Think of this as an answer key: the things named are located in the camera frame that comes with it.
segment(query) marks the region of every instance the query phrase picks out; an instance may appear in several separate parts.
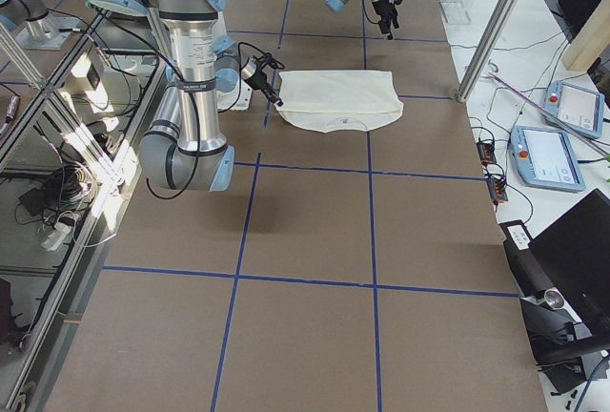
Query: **black monitor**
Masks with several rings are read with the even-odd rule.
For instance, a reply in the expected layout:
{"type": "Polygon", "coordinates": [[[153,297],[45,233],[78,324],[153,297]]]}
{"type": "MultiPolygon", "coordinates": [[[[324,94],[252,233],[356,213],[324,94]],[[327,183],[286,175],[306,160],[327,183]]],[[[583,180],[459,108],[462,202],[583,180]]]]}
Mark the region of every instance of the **black monitor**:
{"type": "Polygon", "coordinates": [[[530,249],[592,334],[610,331],[610,199],[592,191],[530,249]]]}

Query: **white table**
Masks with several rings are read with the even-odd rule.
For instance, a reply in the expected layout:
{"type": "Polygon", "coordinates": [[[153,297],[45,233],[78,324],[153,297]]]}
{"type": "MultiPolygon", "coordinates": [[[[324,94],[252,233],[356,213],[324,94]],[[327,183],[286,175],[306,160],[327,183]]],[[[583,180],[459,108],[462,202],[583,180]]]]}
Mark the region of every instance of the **white table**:
{"type": "MultiPolygon", "coordinates": [[[[475,52],[474,48],[462,47],[474,47],[478,44],[497,1],[472,0],[469,13],[471,18],[470,24],[443,23],[448,40],[452,45],[454,64],[457,76],[460,79],[464,75],[465,68],[475,52]]],[[[497,49],[515,50],[494,50],[492,61],[499,66],[499,76],[519,90],[530,90],[535,87],[546,88],[551,81],[551,76],[553,76],[554,80],[559,80],[581,75],[581,72],[567,71],[560,61],[557,64],[555,74],[552,75],[556,67],[556,61],[562,54],[565,45],[567,45],[567,42],[563,32],[561,32],[560,26],[543,0],[519,0],[496,44],[497,49]],[[547,39],[548,41],[544,43],[532,46],[532,44],[547,39]]],[[[595,89],[595,85],[586,74],[571,78],[569,82],[583,88],[595,89]]],[[[529,105],[525,105],[523,113],[519,114],[523,101],[507,90],[498,91],[492,105],[492,98],[498,87],[499,84],[492,80],[483,78],[479,80],[467,102],[472,126],[488,128],[493,132],[496,140],[508,138],[508,134],[503,129],[494,125],[486,118],[486,115],[490,112],[490,106],[491,113],[489,118],[509,131],[514,124],[548,126],[544,122],[542,115],[529,105]]],[[[540,103],[545,94],[545,89],[535,90],[532,92],[531,98],[540,103]]],[[[605,109],[604,115],[610,116],[608,109],[605,109]]],[[[610,142],[610,125],[604,125],[604,128],[600,140],[610,142]]],[[[474,129],[473,133],[475,138],[477,138],[480,130],[474,129]]],[[[483,131],[481,138],[489,138],[489,134],[483,131]]],[[[596,159],[599,157],[576,139],[571,139],[571,144],[578,160],[596,159]]],[[[500,141],[496,144],[496,156],[498,163],[506,169],[508,183],[527,195],[534,205],[533,216],[527,224],[528,230],[534,237],[594,188],[599,188],[607,196],[610,196],[610,183],[606,182],[606,179],[610,177],[610,169],[605,161],[581,165],[580,170],[584,177],[586,190],[581,193],[572,194],[525,186],[517,174],[512,157],[506,155],[505,141],[500,141]]],[[[509,201],[498,206],[498,223],[528,218],[530,206],[525,198],[510,188],[507,191],[509,201]]],[[[564,411],[567,401],[571,400],[569,393],[562,397],[550,396],[553,386],[544,375],[540,375],[540,381],[542,382],[549,411],[564,411]]],[[[576,406],[577,400],[578,397],[572,400],[572,410],[576,406]]],[[[610,409],[610,380],[594,381],[580,408],[580,412],[608,409],[610,409]]]]}

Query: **brown table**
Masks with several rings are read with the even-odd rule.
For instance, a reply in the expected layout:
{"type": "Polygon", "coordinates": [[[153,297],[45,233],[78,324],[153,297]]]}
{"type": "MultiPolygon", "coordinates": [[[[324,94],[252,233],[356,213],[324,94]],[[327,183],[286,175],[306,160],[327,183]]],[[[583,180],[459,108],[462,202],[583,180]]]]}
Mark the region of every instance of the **brown table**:
{"type": "Polygon", "coordinates": [[[437,0],[399,12],[388,42],[360,0],[229,0],[290,70],[392,71],[404,116],[318,134],[257,94],[229,191],[140,182],[46,410],[545,410],[437,0]]]}

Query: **folded garment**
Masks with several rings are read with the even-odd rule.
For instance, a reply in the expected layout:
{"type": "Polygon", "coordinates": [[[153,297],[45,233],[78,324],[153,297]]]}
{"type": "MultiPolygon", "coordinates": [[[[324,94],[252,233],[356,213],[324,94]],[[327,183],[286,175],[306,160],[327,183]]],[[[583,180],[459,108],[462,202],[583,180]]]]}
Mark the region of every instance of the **folded garment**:
{"type": "Polygon", "coordinates": [[[276,107],[289,123],[327,133],[337,130],[371,131],[402,116],[403,105],[394,91],[391,72],[282,72],[276,107]]]}

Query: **sticker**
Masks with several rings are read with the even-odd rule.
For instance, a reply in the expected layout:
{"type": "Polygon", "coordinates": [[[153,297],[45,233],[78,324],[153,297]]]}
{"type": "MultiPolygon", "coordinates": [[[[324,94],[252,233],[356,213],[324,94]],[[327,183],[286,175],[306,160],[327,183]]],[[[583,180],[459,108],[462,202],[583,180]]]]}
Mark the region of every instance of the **sticker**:
{"type": "Polygon", "coordinates": [[[530,247],[530,238],[527,236],[523,226],[509,226],[508,234],[511,235],[515,245],[517,245],[517,248],[520,250],[527,250],[530,247]]]}
{"type": "Polygon", "coordinates": [[[212,43],[211,35],[172,35],[172,48],[177,54],[178,66],[184,69],[200,69],[212,65],[216,60],[212,43]]]}

